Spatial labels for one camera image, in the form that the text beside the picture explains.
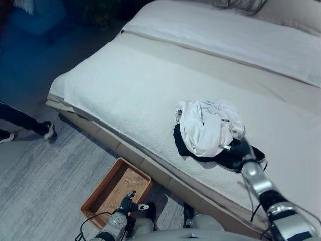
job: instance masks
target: cable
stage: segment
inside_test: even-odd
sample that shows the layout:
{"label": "cable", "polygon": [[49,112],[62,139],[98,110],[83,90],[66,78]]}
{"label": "cable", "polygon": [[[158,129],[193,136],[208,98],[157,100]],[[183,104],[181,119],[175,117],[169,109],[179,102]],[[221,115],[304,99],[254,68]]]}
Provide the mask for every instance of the cable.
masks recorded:
{"label": "cable", "polygon": [[124,234],[122,235],[122,237],[121,237],[121,240],[120,241],[122,241],[123,239],[124,239],[124,237],[125,237],[125,234],[126,234],[127,232],[125,231],[124,232]]}
{"label": "cable", "polygon": [[261,234],[261,237],[260,237],[260,240],[263,240],[263,237],[266,237],[264,236],[268,231],[270,230],[270,228],[268,227],[266,231],[264,231],[262,234]]}
{"label": "cable", "polygon": [[83,225],[84,225],[86,222],[88,222],[89,220],[92,220],[93,218],[98,217],[98,216],[103,215],[103,214],[112,215],[110,212],[102,212],[102,213],[99,213],[99,214],[97,214],[97,215],[95,215],[95,216],[92,216],[92,217],[90,217],[89,219],[87,219],[86,221],[84,221],[84,222],[81,224],[81,226],[80,226],[80,233],[79,233],[78,236],[75,238],[75,241],[80,241],[81,239],[83,239],[84,241],[87,241],[87,240],[85,239],[84,233],[83,233],[83,231],[82,231]]}
{"label": "cable", "polygon": [[244,177],[243,177],[243,181],[244,181],[244,184],[245,184],[244,186],[245,186],[245,188],[246,188],[247,194],[249,195],[249,198],[250,198],[250,201],[251,201],[252,216],[253,216],[253,213],[254,213],[254,204],[253,204],[253,200],[252,200],[252,197],[251,197],[250,189],[249,189],[249,187],[247,186],[247,183],[246,183]]}
{"label": "cable", "polygon": [[257,210],[259,210],[260,206],[261,206],[261,204],[257,205],[255,211],[252,213],[252,217],[251,217],[251,220],[250,220],[251,222],[253,222],[254,216],[255,216]]}
{"label": "cable", "polygon": [[267,168],[267,164],[268,164],[268,161],[267,160],[265,160],[265,167],[263,168],[263,171],[265,171],[265,169]]}

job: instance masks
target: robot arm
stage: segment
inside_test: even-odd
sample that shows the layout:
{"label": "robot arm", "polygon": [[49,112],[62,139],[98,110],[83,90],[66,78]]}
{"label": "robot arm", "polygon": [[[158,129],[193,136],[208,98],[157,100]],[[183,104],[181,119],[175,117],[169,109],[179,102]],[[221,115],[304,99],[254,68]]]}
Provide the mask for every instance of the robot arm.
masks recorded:
{"label": "robot arm", "polygon": [[122,240],[126,228],[128,227],[128,213],[138,210],[147,210],[148,205],[136,204],[132,201],[136,191],[127,194],[121,205],[110,217],[107,225],[91,241],[120,241]]}
{"label": "robot arm", "polygon": [[296,210],[264,175],[261,165],[255,161],[251,146],[245,139],[230,146],[229,151],[242,158],[242,176],[246,185],[262,205],[271,223],[273,240],[299,241],[317,237],[315,227]]}

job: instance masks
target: gray pillow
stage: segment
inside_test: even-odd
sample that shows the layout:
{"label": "gray pillow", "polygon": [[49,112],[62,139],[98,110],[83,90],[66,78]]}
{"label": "gray pillow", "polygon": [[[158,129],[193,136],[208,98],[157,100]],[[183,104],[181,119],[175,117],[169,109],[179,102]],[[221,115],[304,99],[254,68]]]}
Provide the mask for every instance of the gray pillow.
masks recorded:
{"label": "gray pillow", "polygon": [[321,3],[315,0],[269,0],[255,18],[321,36]]}
{"label": "gray pillow", "polygon": [[264,6],[267,0],[212,0],[217,8],[239,9],[246,15],[254,15]]}

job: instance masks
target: wicker basket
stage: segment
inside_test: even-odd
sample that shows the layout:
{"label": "wicker basket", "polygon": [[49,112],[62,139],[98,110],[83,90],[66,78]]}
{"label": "wicker basket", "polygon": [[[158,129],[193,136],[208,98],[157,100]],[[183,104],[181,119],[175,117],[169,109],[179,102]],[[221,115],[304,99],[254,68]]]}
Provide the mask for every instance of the wicker basket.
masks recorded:
{"label": "wicker basket", "polygon": [[[118,158],[96,189],[81,206],[82,213],[90,218],[101,212],[111,212],[117,209],[126,194],[135,190],[132,199],[141,203],[152,187],[150,176],[130,164],[123,158]],[[102,229],[108,222],[109,216],[101,215],[92,219],[96,228]]]}

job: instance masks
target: bed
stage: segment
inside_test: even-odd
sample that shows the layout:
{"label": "bed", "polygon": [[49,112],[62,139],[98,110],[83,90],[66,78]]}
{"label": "bed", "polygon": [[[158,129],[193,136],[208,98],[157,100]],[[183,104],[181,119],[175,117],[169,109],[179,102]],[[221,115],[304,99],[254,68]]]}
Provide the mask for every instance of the bed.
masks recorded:
{"label": "bed", "polygon": [[266,217],[259,210],[249,221],[242,177],[178,154],[175,108],[181,100],[233,103],[269,161],[266,175],[321,217],[321,190],[312,189],[321,183],[319,63],[316,36],[203,3],[158,0],[55,79],[47,104],[225,230],[258,238]]}

